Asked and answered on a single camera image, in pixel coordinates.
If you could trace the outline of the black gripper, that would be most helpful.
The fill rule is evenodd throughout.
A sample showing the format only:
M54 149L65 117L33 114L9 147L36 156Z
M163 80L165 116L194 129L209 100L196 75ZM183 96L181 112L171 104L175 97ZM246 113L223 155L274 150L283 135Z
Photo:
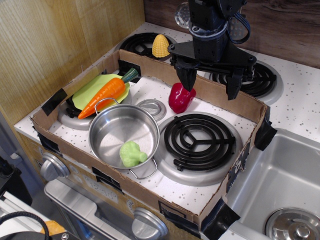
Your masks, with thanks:
M226 77L229 101L236 99L244 76L252 76L256 57L236 47L224 33L217 38L193 37L192 41L171 44L171 64L176 69L182 86L191 91L197 70L215 72Z

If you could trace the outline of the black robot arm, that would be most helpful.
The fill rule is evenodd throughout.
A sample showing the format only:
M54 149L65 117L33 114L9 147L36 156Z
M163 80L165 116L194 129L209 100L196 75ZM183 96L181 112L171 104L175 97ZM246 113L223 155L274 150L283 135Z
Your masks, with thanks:
M248 40L233 40L230 36L232 19L250 31L248 21L240 14L245 0L188 0L175 10L175 21L188 29L192 41L171 44L171 65L183 87L191 91L197 71L215 73L226 78L226 94L234 100L243 82L251 81L256 57L239 49Z

